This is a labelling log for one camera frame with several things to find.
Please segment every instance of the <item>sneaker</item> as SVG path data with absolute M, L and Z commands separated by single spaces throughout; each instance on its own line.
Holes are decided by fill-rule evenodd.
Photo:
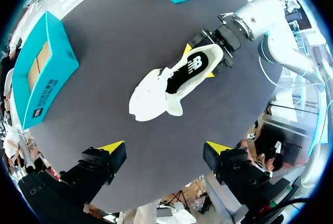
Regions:
M 171 69 L 173 74 L 166 87 L 166 110 L 172 116 L 181 116 L 181 99 L 206 79 L 222 61 L 223 50 L 217 44 L 192 49 Z
M 194 90 L 222 61 L 217 44 L 192 49 L 171 69 L 154 69 L 136 87 L 129 104 L 137 121 L 149 121 L 167 111 L 183 115 L 181 99 Z
M 129 104 L 130 114 L 135 116 L 135 120 L 150 121 L 166 111 L 165 90 L 172 74 L 169 68 L 154 69 L 143 78 Z

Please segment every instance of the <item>person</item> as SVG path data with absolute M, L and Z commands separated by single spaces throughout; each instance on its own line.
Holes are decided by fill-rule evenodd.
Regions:
M 19 140 L 17 133 L 8 131 L 4 138 L 3 146 L 6 156 L 9 158 L 9 164 L 21 168 L 24 166 L 24 154 L 22 148 L 18 145 Z M 35 161 L 40 152 L 39 148 L 35 147 L 33 143 L 28 144 L 27 148 L 31 159 Z
M 253 155 L 249 150 L 248 141 L 245 139 L 240 141 L 240 148 L 248 153 L 248 159 L 252 161 L 252 164 L 262 170 L 275 172 L 283 166 L 283 156 L 276 154 L 275 151 Z

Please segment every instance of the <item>new balance logo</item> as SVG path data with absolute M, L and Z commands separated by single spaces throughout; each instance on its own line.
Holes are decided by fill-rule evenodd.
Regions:
M 189 61 L 187 63 L 188 73 L 191 74 L 193 70 L 200 68 L 201 65 L 202 65 L 201 57 L 200 56 L 195 57 L 193 61 Z

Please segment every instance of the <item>floor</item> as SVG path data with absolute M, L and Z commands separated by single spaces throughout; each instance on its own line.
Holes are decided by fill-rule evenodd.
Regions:
M 214 209 L 210 207 L 207 212 L 201 214 L 199 212 L 192 212 L 192 215 L 197 219 L 197 224 L 222 224 L 223 219 Z

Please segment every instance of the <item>cable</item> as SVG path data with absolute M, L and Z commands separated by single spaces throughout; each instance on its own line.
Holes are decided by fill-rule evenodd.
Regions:
M 331 104 L 333 103 L 333 100 L 330 101 L 327 105 L 327 108 L 326 108 L 326 113 L 325 113 L 325 119 L 324 119 L 324 124 L 323 124 L 323 129 L 322 129 L 322 133 L 321 133 L 321 137 L 319 139 L 319 142 L 321 141 L 322 137 L 323 137 L 323 133 L 324 133 L 324 129 L 325 129 L 325 123 L 326 123 L 326 119 L 327 119 L 327 115 L 328 115 L 328 110 L 329 110 L 329 106 L 331 106 Z
M 281 208 L 289 206 L 291 204 L 294 204 L 294 203 L 307 203 L 308 201 L 309 201 L 309 198 L 300 198 L 300 199 L 294 199 L 294 200 L 289 200 L 289 201 L 286 201 L 286 202 L 283 202 L 283 203 L 279 203 L 275 207 L 272 207 L 271 209 L 265 211 L 263 213 L 263 215 L 254 218 L 254 222 L 255 222 L 256 219 L 263 219 L 266 216 L 268 216 L 268 215 L 270 215 L 270 214 L 272 214 L 272 213 L 280 210 Z
M 301 87 L 306 87 L 306 86 L 309 86 L 309 85 L 322 85 L 325 87 L 324 84 L 322 83 L 294 83 L 296 85 L 299 85 L 299 86 L 294 86 L 294 87 L 284 87 L 284 86 L 281 86 L 281 85 L 278 85 L 276 84 L 275 82 L 272 81 L 272 79 L 267 75 L 266 71 L 264 70 L 264 67 L 262 66 L 262 63 L 261 63 L 261 57 L 259 56 L 259 64 L 260 64 L 260 68 L 262 70 L 262 72 L 264 73 L 264 75 L 266 76 L 266 78 L 269 80 L 269 82 L 273 85 L 275 85 L 276 87 L 278 88 L 282 88 L 282 89 L 295 89 L 295 88 L 301 88 Z

